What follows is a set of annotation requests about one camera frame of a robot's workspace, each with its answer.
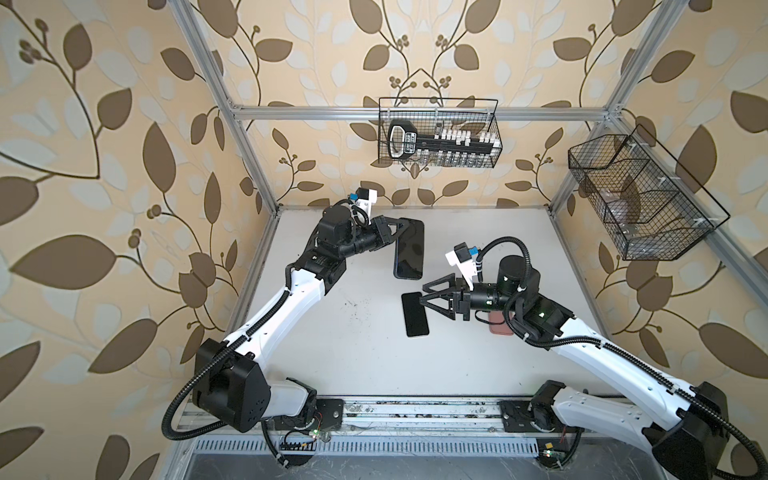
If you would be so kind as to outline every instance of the smartphone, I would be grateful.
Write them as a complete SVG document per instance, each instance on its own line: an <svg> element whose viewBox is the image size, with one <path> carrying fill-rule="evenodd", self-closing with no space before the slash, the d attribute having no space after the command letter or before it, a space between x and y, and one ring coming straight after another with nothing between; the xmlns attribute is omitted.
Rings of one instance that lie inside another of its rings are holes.
<svg viewBox="0 0 768 480"><path fill-rule="evenodd" d="M421 292L404 293L401 295L402 314L406 318L407 336L429 335L427 312L424 310L424 306L419 303L421 297Z"/></svg>
<svg viewBox="0 0 768 480"><path fill-rule="evenodd" d="M420 280L424 275L424 222L403 220L409 225L395 245L395 278Z"/></svg>

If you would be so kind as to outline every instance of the black smartphone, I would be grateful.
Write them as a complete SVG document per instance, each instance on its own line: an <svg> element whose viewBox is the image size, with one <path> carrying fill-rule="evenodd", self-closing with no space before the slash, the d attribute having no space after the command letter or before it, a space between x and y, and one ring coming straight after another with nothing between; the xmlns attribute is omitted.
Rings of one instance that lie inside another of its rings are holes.
<svg viewBox="0 0 768 480"><path fill-rule="evenodd" d="M402 294L402 314L406 318L407 336L429 335L429 325L427 325L427 312L424 306L419 303L422 297L421 292Z"/></svg>
<svg viewBox="0 0 768 480"><path fill-rule="evenodd" d="M403 220L409 225L395 245L395 278L420 280L424 275L424 222Z"/></svg>

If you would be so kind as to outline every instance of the wire basket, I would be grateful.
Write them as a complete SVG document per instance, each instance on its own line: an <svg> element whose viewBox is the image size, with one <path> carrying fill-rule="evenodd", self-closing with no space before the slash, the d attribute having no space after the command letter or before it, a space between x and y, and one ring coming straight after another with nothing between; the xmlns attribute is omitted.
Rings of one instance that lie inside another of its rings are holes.
<svg viewBox="0 0 768 480"><path fill-rule="evenodd" d="M675 174L656 163L648 152L651 145L674 159ZM603 135L572 147L568 168L623 260L676 260L730 218L642 125L629 135ZM692 200L698 196L708 200L717 215L704 213Z"/></svg>
<svg viewBox="0 0 768 480"><path fill-rule="evenodd" d="M493 168L503 148L497 106L485 98L382 97L379 161Z"/></svg>

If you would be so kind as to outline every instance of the large black smartphone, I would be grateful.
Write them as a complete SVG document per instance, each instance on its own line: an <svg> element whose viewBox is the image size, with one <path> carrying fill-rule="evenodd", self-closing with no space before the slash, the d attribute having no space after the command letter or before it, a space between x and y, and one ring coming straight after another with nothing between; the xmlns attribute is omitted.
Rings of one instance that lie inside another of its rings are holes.
<svg viewBox="0 0 768 480"><path fill-rule="evenodd" d="M395 278L419 280L424 275L424 222L405 220L408 228L395 245Z"/></svg>
<svg viewBox="0 0 768 480"><path fill-rule="evenodd" d="M402 314L406 318L407 336L429 335L427 312L424 310L424 306L419 303L421 297L421 292L404 293L401 295Z"/></svg>

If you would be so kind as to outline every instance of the phone screen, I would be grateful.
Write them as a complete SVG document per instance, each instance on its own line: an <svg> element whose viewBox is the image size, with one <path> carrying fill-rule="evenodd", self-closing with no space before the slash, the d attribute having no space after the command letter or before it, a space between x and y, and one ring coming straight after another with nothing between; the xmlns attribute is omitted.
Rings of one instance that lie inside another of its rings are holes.
<svg viewBox="0 0 768 480"><path fill-rule="evenodd" d="M424 274L424 222L406 220L408 228L395 247L395 278L419 280Z"/></svg>
<svg viewBox="0 0 768 480"><path fill-rule="evenodd" d="M402 313L406 318L407 336L429 335L427 313L424 306L419 303L421 292L404 293L402 295Z"/></svg>

